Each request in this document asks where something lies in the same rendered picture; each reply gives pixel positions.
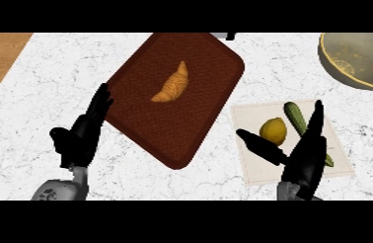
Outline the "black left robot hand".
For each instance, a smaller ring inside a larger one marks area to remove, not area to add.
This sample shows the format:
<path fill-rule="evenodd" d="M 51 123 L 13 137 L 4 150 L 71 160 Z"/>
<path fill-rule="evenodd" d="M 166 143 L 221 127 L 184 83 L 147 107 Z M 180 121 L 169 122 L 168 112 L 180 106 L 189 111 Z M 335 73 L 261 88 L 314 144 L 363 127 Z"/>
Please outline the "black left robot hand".
<path fill-rule="evenodd" d="M 78 116 L 71 129 L 54 127 L 50 137 L 56 153 L 62 156 L 60 167 L 87 167 L 96 153 L 100 128 L 113 103 L 107 84 L 102 83 L 93 95 L 87 111 Z"/>

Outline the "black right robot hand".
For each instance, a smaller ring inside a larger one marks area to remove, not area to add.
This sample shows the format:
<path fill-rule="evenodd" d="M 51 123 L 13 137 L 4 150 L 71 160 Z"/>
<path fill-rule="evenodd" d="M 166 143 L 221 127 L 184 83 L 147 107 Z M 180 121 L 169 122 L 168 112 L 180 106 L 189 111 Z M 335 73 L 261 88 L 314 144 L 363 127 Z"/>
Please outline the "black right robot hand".
<path fill-rule="evenodd" d="M 276 166 L 284 165 L 280 182 L 292 182 L 298 185 L 309 185 L 309 189 L 299 191 L 304 201 L 318 201 L 314 191 L 323 174 L 323 157 L 326 153 L 326 138 L 321 135 L 323 128 L 323 104 L 314 103 L 314 111 L 308 124 L 308 132 L 299 140 L 298 151 L 286 155 L 273 142 L 265 140 L 248 130 L 239 128 L 236 134 L 242 138 L 246 148 Z"/>

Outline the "beige placemat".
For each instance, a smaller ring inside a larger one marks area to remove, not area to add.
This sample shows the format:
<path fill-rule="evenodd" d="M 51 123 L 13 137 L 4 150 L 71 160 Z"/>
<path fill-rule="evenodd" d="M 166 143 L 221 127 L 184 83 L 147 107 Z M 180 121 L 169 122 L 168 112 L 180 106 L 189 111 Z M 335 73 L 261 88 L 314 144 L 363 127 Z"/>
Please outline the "beige placemat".
<path fill-rule="evenodd" d="M 287 136 L 280 149 L 286 154 L 290 154 L 301 137 L 289 122 L 283 106 L 284 102 L 233 106 L 231 120 L 233 129 L 242 128 L 258 134 L 265 121 L 268 119 L 281 118 L 287 127 Z M 323 117 L 321 135 L 326 137 L 326 151 L 333 161 L 333 166 L 324 167 L 323 176 L 326 178 L 352 176 L 354 169 L 327 117 Z M 256 186 L 279 183 L 284 165 L 276 166 L 252 153 L 242 139 L 237 139 L 237 147 L 246 185 Z"/>

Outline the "yellow lemon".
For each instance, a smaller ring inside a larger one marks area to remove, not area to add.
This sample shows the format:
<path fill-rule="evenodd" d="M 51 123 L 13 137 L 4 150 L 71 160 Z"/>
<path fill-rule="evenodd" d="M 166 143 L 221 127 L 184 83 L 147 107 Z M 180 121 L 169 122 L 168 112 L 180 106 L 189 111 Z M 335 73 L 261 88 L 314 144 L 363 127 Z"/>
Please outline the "yellow lemon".
<path fill-rule="evenodd" d="M 286 140 L 287 127 L 281 118 L 265 121 L 259 128 L 259 136 L 280 146 Z"/>

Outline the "olive green bowl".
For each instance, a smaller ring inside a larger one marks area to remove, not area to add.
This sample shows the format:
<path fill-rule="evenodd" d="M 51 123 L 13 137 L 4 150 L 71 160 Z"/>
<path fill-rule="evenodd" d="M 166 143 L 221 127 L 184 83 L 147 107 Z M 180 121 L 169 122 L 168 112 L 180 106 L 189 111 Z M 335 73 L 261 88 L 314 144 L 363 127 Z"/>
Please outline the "olive green bowl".
<path fill-rule="evenodd" d="M 373 91 L 373 33 L 321 33 L 317 55 L 337 82 Z"/>

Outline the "green cucumber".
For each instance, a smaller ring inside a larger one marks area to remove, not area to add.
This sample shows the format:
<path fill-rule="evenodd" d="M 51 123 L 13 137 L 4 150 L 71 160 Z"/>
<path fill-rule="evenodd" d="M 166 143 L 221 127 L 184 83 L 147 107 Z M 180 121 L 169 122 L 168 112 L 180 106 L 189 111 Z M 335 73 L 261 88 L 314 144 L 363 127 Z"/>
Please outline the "green cucumber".
<path fill-rule="evenodd" d="M 308 132 L 308 124 L 305 122 L 301 108 L 295 102 L 287 102 L 283 106 L 283 110 L 284 110 L 286 117 L 290 121 L 290 124 L 292 124 L 292 126 L 296 130 L 296 133 L 301 136 L 301 140 L 302 140 L 304 135 Z M 293 155 L 295 151 L 298 151 L 296 150 L 298 146 L 299 146 L 299 144 L 296 144 L 296 146 L 295 146 L 295 149 L 292 151 L 292 155 Z M 324 166 L 333 167 L 333 161 L 332 161 L 332 158 L 327 155 L 327 153 L 324 153 L 324 157 L 323 157 L 323 167 Z"/>

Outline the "dark brown tray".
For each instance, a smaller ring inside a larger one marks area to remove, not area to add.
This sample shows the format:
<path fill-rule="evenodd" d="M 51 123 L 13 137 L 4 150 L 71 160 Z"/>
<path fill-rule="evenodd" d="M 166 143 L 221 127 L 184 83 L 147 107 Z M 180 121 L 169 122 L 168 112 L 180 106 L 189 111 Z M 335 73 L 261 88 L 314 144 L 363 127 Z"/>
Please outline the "dark brown tray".
<path fill-rule="evenodd" d="M 187 86 L 168 102 L 153 96 L 184 64 Z M 181 169 L 243 74 L 240 56 L 209 33 L 155 33 L 107 80 L 106 121 L 172 169 Z"/>

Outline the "golden croissant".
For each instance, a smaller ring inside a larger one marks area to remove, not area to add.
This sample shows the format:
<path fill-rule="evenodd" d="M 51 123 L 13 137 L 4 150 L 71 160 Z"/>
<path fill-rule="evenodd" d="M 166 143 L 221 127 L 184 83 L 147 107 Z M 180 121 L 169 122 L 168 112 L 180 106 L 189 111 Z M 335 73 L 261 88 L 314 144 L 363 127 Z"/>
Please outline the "golden croissant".
<path fill-rule="evenodd" d="M 184 62 L 181 62 L 175 73 L 165 81 L 161 91 L 152 97 L 152 101 L 155 103 L 165 103 L 174 101 L 181 96 L 187 88 L 187 83 L 187 65 Z"/>

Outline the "grey and black fixture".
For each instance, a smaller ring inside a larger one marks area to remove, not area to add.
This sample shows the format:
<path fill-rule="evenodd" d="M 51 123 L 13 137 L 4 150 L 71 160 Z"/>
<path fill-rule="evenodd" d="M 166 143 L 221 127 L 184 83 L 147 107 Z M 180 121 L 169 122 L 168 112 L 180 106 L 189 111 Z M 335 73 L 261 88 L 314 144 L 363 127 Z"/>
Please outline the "grey and black fixture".
<path fill-rule="evenodd" d="M 211 33 L 218 39 L 234 41 L 236 33 Z"/>

